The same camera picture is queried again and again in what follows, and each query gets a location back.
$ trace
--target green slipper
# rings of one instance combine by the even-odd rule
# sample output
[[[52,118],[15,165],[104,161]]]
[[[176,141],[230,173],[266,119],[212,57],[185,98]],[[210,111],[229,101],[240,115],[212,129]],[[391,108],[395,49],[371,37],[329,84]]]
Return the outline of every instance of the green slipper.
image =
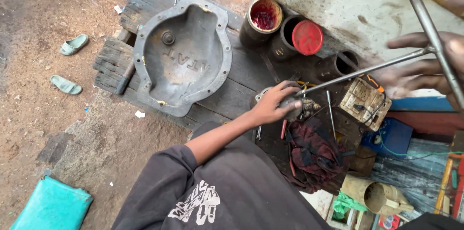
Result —
[[[58,75],[50,77],[50,81],[55,84],[58,89],[67,94],[78,95],[82,91],[82,87],[80,85]]]
[[[78,37],[72,39],[72,40],[67,40],[65,43],[61,45],[61,48],[59,49],[59,52],[61,52],[64,55],[73,55],[78,50],[80,50],[82,47],[84,47],[85,44],[89,41],[89,37],[87,35],[79,35]]]

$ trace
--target white graphic print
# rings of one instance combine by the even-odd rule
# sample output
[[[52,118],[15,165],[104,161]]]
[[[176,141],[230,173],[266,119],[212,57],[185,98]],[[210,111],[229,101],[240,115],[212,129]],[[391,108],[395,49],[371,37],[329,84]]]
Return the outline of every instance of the white graphic print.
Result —
[[[194,208],[198,207],[197,225],[203,225],[206,219],[213,223],[216,217],[216,206],[220,203],[215,187],[210,186],[205,180],[201,180],[187,197],[187,200],[177,203],[176,208],[171,210],[168,217],[177,218],[187,223]]]

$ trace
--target wrench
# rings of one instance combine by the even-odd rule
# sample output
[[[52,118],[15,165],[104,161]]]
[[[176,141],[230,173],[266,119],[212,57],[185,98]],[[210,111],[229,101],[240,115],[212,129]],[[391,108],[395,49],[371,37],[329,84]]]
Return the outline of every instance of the wrench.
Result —
[[[257,140],[261,140],[261,126],[258,127],[258,135],[256,135]]]

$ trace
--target sandy ground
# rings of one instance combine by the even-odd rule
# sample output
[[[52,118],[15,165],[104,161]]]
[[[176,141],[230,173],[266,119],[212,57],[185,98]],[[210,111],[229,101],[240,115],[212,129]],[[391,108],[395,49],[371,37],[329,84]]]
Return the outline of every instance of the sandy ground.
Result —
[[[119,28],[113,6],[125,1],[0,0],[0,229],[11,226],[46,168],[94,195],[83,229],[109,229],[149,156],[186,141],[186,129],[156,114],[138,119],[136,107],[93,87],[91,65]],[[244,15],[250,0],[215,1]],[[81,33],[90,42],[78,54],[58,52]],[[84,90],[64,94],[49,82],[53,74]],[[37,161],[48,138],[65,130],[72,140],[55,167]]]

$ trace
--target white wall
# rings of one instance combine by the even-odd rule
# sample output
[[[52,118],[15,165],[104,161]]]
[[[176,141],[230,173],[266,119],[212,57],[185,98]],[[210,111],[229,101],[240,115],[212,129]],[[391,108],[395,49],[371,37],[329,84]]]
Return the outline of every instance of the white wall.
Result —
[[[422,31],[409,0],[276,0],[325,27],[368,61],[390,60],[413,49],[388,50],[385,42]],[[464,34],[464,21],[432,0],[424,0],[438,30]],[[416,96],[439,95],[420,90]]]

